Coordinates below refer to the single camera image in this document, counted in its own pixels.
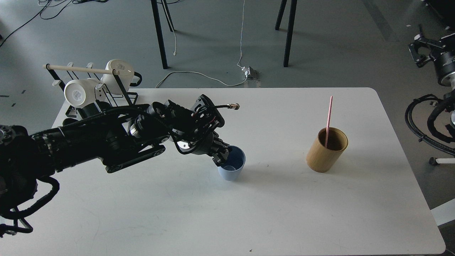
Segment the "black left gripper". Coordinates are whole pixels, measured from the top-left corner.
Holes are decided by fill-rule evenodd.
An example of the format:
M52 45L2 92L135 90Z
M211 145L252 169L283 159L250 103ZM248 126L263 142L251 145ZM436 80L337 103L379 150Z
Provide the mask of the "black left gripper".
M229 144L215 132L225 121L208 96L200 95L191 109L168 100L167 110L171 115L168 137L181 154L207 154L216 166L226 163Z

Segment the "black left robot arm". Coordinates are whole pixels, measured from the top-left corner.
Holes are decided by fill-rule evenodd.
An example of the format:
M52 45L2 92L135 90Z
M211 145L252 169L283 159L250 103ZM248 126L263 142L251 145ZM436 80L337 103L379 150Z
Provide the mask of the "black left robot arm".
M1 125L1 217L13 221L1 224L1 235L31 233L25 217L58 193L54 173L93 159L114 173L162 154L172 139L183 155L206 154L225 164L232 150L215 132L225 123L219 109L239 107L215 105L203 94L191 109L170 100L119 107L97 101L82 109L80 121L67 118L31 135L23 126Z

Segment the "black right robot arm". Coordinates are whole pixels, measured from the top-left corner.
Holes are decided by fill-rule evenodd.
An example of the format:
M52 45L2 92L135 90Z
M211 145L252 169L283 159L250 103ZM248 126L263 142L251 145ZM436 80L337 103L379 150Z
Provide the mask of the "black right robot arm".
M405 110L405 123L408 128L419 138L420 142L425 142L429 146L439 150L440 152L450 155L450 158L435 158L431 157L428 163L432 166L439 164L454 164L454 148L448 144L454 142L454 34L449 34L440 39L429 39L424 35L422 25L418 25L419 33L414 37L414 41L408 44L408 50L418 68L422 68L427 63L434 64L434 70L437 75L437 83L440 86L449 87L451 91L444 94L442 98L438 98L434 94L427 94L414 99ZM426 126L432 138L421 131L415 124L412 113L414 108L423 102L429 101L434 107L426 121ZM450 113L450 121L445 125L445 129L449 135L440 132L435 122L439 115L443 112Z

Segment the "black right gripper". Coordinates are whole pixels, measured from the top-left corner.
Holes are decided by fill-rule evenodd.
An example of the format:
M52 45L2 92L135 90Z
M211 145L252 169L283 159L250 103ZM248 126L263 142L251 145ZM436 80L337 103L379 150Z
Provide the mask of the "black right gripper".
M418 24L419 33L414 42L408 44L408 50L418 68L429 62L434 63L437 81L441 86L454 86L455 79L455 35L450 34L440 39L441 42L424 36L422 24ZM419 53L420 48L430 50L427 55Z

